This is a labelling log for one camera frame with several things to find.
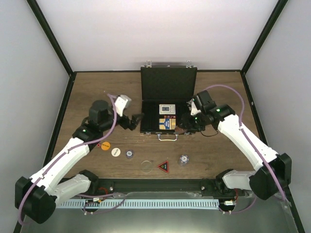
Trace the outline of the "red black chip stack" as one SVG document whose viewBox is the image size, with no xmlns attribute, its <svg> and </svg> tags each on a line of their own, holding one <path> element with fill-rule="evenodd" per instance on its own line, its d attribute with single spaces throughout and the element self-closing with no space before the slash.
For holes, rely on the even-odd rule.
<svg viewBox="0 0 311 233">
<path fill-rule="evenodd" d="M 175 134 L 185 134 L 185 133 L 187 133 L 187 132 L 188 132 L 187 129 L 182 129 L 182 128 L 180 128 L 180 127 L 176 127 L 175 130 L 174 130 L 174 133 L 175 133 Z"/>
</svg>

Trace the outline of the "purple chip stack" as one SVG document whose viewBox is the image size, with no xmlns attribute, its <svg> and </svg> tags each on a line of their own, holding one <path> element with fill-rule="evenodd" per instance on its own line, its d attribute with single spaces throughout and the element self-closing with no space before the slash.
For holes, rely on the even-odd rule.
<svg viewBox="0 0 311 233">
<path fill-rule="evenodd" d="M 126 153 L 125 153 L 125 156 L 128 158 L 128 159 L 131 159 L 133 158 L 134 156 L 134 152 L 132 150 L 127 150 Z"/>
</svg>

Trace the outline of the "black poker case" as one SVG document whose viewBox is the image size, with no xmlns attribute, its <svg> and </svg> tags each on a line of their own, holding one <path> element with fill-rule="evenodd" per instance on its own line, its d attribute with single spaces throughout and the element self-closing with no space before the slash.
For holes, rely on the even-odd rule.
<svg viewBox="0 0 311 233">
<path fill-rule="evenodd" d="M 198 68 L 187 61 L 184 65 L 154 65 L 148 60 L 140 68 L 141 112 L 140 133 L 154 134 L 159 141 L 176 141 L 174 130 L 160 130 L 160 118 L 175 118 L 176 126 L 183 113 L 189 113 L 187 102 L 195 89 Z M 160 115 L 160 104 L 175 104 L 175 115 Z"/>
</svg>

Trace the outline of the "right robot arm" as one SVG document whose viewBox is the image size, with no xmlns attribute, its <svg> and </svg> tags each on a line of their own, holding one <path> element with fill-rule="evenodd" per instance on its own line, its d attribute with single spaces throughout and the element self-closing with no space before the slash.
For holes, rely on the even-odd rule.
<svg viewBox="0 0 311 233">
<path fill-rule="evenodd" d="M 188 102 L 190 111 L 181 116 L 175 132 L 200 132 L 211 125 L 225 135 L 249 160 L 252 171 L 229 169 L 219 174 L 216 191 L 223 196 L 233 189 L 250 190 L 262 200 L 283 190 L 291 183 L 292 160 L 263 143 L 243 123 L 242 116 L 227 104 L 217 105 L 207 90 Z"/>
</svg>

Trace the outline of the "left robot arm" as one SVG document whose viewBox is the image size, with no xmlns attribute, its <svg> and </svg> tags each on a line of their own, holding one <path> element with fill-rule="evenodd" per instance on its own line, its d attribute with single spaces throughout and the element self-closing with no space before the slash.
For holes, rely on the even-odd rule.
<svg viewBox="0 0 311 233">
<path fill-rule="evenodd" d="M 88 116 L 75 130 L 65 147 L 43 168 L 29 178 L 20 177 L 15 183 L 15 207 L 19 215 L 25 214 L 36 223 L 44 223 L 57 206 L 74 196 L 86 193 L 94 196 L 99 192 L 97 176 L 84 170 L 65 182 L 63 177 L 99 142 L 106 139 L 119 125 L 134 130 L 144 114 L 131 118 L 124 114 L 131 99 L 126 95 L 110 96 L 111 103 L 96 100 Z"/>
</svg>

